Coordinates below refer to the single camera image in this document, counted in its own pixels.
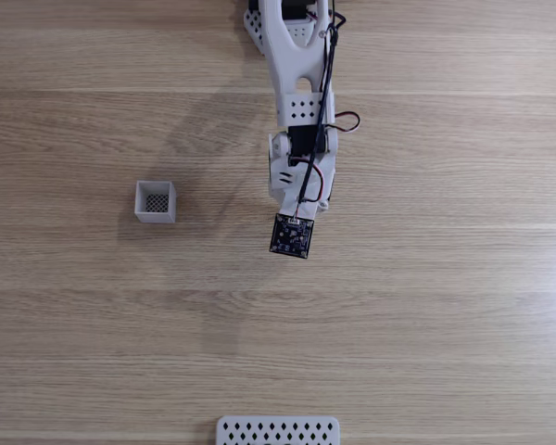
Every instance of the white plastic part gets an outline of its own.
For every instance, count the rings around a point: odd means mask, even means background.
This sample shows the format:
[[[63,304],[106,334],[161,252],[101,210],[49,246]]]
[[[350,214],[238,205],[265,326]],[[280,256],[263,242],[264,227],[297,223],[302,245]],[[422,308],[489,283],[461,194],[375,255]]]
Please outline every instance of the white plastic part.
[[[256,44],[258,50],[263,55],[263,32],[261,25],[261,14],[259,11],[250,11],[249,9],[245,11],[243,16],[243,22],[249,36]],[[315,30],[315,20],[311,17],[301,20],[287,20],[286,28],[293,42],[298,46],[306,46],[313,35]]]
[[[319,202],[303,202],[298,206],[298,216],[306,220],[314,220],[318,211],[328,211],[335,176],[335,158],[337,155],[338,134],[335,128],[327,130],[327,151],[318,154],[315,165],[323,173],[323,193]],[[297,211],[298,193],[305,179],[306,163],[299,162],[296,166],[288,165],[290,141],[286,132],[278,133],[273,139],[270,134],[270,196],[281,205],[280,213],[294,215]],[[311,173],[305,197],[315,199],[319,195],[321,179],[316,171]]]
[[[216,445],[340,445],[334,417],[229,415],[216,425]]]
[[[177,194],[171,181],[138,181],[134,213],[142,223],[175,223]]]
[[[282,0],[259,0],[259,11],[247,10],[245,27],[259,51],[267,58],[276,93],[276,114],[281,127],[316,125],[319,120],[325,50],[330,50],[328,0],[317,0],[309,6],[311,15],[305,20],[283,20]],[[301,79],[309,81],[311,91],[298,91]],[[335,100],[332,85],[327,91],[323,123],[335,122]],[[324,178],[320,202],[298,205],[298,194],[307,171],[307,164],[289,166],[291,147],[288,135],[270,135],[270,196],[281,206],[280,213],[314,220],[318,211],[329,209],[337,154],[337,130],[327,131],[327,151],[317,154],[315,165]],[[315,199],[321,187],[316,171],[311,173],[305,197]]]

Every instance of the red wire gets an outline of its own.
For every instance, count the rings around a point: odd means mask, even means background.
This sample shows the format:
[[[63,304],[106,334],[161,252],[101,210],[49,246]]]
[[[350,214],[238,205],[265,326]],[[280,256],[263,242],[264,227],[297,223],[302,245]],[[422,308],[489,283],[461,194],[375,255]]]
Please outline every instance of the red wire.
[[[336,118],[340,118],[342,116],[354,116],[358,121],[356,122],[356,125],[354,125],[351,128],[343,128],[343,127],[339,127],[337,125],[332,125],[332,124],[326,125],[326,127],[336,128],[337,130],[339,130],[342,133],[352,133],[352,132],[355,132],[359,129],[359,127],[360,127],[360,115],[359,115],[359,113],[356,113],[354,111],[344,111],[342,113],[337,113],[335,115]]]
[[[291,158],[290,160],[293,160],[295,162],[305,162],[306,164],[310,163],[308,159],[304,159],[304,158]],[[307,199],[308,202],[318,202],[322,199],[322,196],[323,196],[323,183],[325,182],[325,178],[323,178],[323,172],[315,164],[313,164],[313,170],[315,170],[317,172],[317,174],[319,174],[319,178],[322,180],[322,186],[319,189],[319,195],[318,195],[317,199],[315,199],[315,200]]]

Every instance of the cable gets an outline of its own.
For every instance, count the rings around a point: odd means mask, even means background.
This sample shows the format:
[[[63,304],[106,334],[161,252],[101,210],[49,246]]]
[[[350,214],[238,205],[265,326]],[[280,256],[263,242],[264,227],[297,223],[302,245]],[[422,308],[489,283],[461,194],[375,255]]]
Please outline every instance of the cable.
[[[333,7],[335,6],[335,0],[332,0]],[[335,56],[335,47],[337,46],[338,41],[338,29],[346,23],[346,18],[341,14],[338,14],[340,22],[336,25],[335,24],[335,9],[333,14],[332,22],[327,27],[327,31],[330,33],[330,52],[327,58],[327,62],[324,64],[323,67],[323,85],[322,85],[322,100],[320,101],[320,111],[318,116],[317,122],[317,134],[315,136],[315,144],[313,146],[313,150],[310,153],[309,165],[307,167],[307,172],[305,173],[305,179],[303,180],[303,184],[300,187],[300,192],[298,194],[298,205],[302,202],[305,202],[305,192],[307,191],[307,185],[309,183],[309,179],[311,177],[311,171],[313,170],[313,165],[315,163],[315,157],[317,155],[317,148],[319,147],[319,141],[321,137],[325,137],[325,125],[323,124],[323,118],[325,116],[325,108],[327,103],[327,94],[330,91],[330,82],[332,81],[332,73],[334,70],[334,56]]]
[[[308,159],[305,159],[305,158],[291,158],[290,160],[292,160],[294,162],[304,162],[304,163],[310,165],[310,161]],[[322,185],[319,189],[319,195],[317,196],[317,199],[313,199],[313,200],[306,199],[306,201],[307,202],[319,202],[322,199],[322,196],[323,196],[323,186],[325,185],[325,178],[323,177],[322,169],[320,169],[317,164],[313,164],[312,167],[317,172],[317,174],[319,175],[319,179],[321,180]]]
[[[343,128],[343,127],[339,127],[339,126],[333,125],[333,124],[328,124],[328,125],[325,125],[325,126],[330,127],[330,128],[336,128],[338,131],[340,131],[342,133],[348,133],[348,134],[354,133],[360,128],[360,115],[359,115],[359,113],[357,113],[356,111],[344,111],[342,113],[337,113],[335,115],[336,118],[341,118],[342,116],[354,116],[357,119],[356,125],[354,125],[353,127],[350,127],[350,128]]]

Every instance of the perforated tray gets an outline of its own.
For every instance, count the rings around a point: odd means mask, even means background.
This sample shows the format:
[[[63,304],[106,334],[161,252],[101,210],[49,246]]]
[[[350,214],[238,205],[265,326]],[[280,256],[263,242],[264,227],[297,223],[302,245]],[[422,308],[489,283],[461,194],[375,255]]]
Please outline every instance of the perforated tray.
[[[230,415],[216,425],[216,445],[340,445],[340,425],[327,416]]]

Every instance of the wood grain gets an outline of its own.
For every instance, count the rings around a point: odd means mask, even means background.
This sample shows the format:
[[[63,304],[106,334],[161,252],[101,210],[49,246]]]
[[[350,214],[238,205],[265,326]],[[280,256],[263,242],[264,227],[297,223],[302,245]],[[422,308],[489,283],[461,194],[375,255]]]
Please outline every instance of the wood grain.
[[[363,126],[308,261],[268,253],[243,3],[0,0],[0,445],[556,445],[556,0],[338,2]]]

